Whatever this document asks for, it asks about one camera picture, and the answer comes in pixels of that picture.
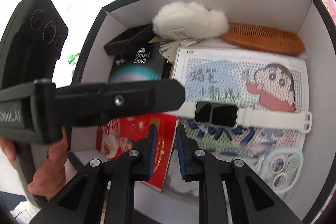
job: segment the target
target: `metal screw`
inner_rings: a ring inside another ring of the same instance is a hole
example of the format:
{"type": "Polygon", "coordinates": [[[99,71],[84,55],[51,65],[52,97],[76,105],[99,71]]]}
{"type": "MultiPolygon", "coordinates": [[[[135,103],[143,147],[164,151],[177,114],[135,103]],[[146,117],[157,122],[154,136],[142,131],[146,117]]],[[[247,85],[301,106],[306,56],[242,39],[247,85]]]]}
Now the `metal screw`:
{"type": "Polygon", "coordinates": [[[201,150],[201,149],[196,150],[196,151],[195,151],[195,155],[196,155],[196,156],[199,156],[199,157],[203,157],[203,156],[205,155],[205,151],[204,151],[204,150],[201,150]]]}
{"type": "Polygon", "coordinates": [[[122,95],[117,95],[114,97],[114,104],[116,106],[123,106],[125,104],[125,98],[122,95]]]}
{"type": "Polygon", "coordinates": [[[244,162],[242,160],[235,160],[234,164],[237,167],[243,167],[244,166],[244,162]]]}
{"type": "Polygon", "coordinates": [[[48,78],[35,79],[34,84],[37,84],[37,83],[51,83],[51,80],[48,78]]]}
{"type": "Polygon", "coordinates": [[[131,150],[129,153],[128,153],[131,157],[136,157],[137,155],[139,155],[139,151],[138,150],[131,150]]]}
{"type": "Polygon", "coordinates": [[[92,167],[96,167],[96,166],[100,165],[100,161],[97,160],[97,159],[91,160],[91,161],[90,161],[90,165],[91,165],[92,167]]]}

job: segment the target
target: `cartoon drawing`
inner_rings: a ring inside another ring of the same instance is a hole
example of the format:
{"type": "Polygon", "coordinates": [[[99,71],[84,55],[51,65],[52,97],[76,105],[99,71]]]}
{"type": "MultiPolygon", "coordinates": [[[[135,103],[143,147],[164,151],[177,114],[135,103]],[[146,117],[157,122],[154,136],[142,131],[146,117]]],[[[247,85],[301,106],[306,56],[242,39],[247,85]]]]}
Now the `cartoon drawing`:
{"type": "Polygon", "coordinates": [[[243,73],[246,88],[259,94],[259,105],[273,111],[295,112],[294,80],[289,69],[280,64],[268,64],[254,74],[255,83],[249,81],[249,70],[243,73]]]}
{"type": "Polygon", "coordinates": [[[333,2],[331,0],[328,0],[324,2],[324,5],[326,6],[330,16],[333,19],[336,19],[336,6],[333,4],[333,2]]]}

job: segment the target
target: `pink cartoon pattern fabric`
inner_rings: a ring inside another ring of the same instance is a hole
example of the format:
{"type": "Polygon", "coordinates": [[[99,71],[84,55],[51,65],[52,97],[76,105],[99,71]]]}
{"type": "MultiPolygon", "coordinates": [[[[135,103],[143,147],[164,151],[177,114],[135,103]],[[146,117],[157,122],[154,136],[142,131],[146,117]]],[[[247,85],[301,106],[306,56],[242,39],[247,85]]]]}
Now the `pink cartoon pattern fabric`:
{"type": "Polygon", "coordinates": [[[331,0],[324,2],[324,4],[331,17],[336,20],[336,5],[331,0]]]}

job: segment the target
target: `white watch strap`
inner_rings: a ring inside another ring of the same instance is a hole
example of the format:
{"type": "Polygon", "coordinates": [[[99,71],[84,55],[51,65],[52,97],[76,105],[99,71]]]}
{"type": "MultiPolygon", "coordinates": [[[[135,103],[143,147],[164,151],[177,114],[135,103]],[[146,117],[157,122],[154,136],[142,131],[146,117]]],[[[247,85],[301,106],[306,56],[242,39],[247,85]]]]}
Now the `white watch strap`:
{"type": "Polygon", "coordinates": [[[298,130],[301,133],[308,133],[311,130],[311,123],[311,112],[290,113],[240,108],[237,117],[237,125],[244,128],[298,130]]]}
{"type": "Polygon", "coordinates": [[[178,110],[166,112],[166,114],[178,117],[194,119],[196,102],[184,102],[178,110]]]}

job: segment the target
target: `camera lens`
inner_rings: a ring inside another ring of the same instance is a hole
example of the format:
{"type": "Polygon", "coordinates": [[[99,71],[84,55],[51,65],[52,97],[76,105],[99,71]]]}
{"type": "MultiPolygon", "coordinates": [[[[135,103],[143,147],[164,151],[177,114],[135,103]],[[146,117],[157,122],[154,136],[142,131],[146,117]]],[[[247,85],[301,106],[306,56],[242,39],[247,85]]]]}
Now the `camera lens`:
{"type": "Polygon", "coordinates": [[[60,34],[57,38],[56,38],[56,42],[55,42],[55,48],[56,50],[59,50],[63,47],[65,42],[64,37],[60,34]]]}
{"type": "Polygon", "coordinates": [[[56,26],[52,21],[50,21],[44,27],[43,41],[48,45],[54,40],[55,35],[56,35],[56,26]]]}
{"type": "Polygon", "coordinates": [[[38,30],[42,25],[42,20],[43,20],[43,11],[36,10],[30,20],[31,28],[34,31],[38,30]]]}

